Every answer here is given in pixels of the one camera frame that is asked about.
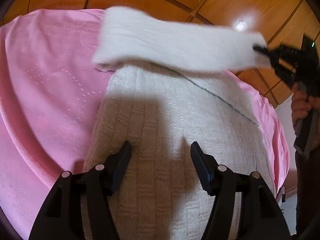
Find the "person's right hand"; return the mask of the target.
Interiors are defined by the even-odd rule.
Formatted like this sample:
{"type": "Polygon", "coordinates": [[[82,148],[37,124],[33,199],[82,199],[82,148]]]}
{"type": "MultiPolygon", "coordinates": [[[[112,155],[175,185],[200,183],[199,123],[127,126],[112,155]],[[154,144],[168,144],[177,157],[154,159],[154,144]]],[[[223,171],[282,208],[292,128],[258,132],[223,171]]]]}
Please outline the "person's right hand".
{"type": "Polygon", "coordinates": [[[292,122],[296,130],[297,122],[307,117],[311,110],[319,111],[319,97],[308,96],[306,92],[299,89],[299,84],[293,85],[293,97],[291,102],[292,122]]]}

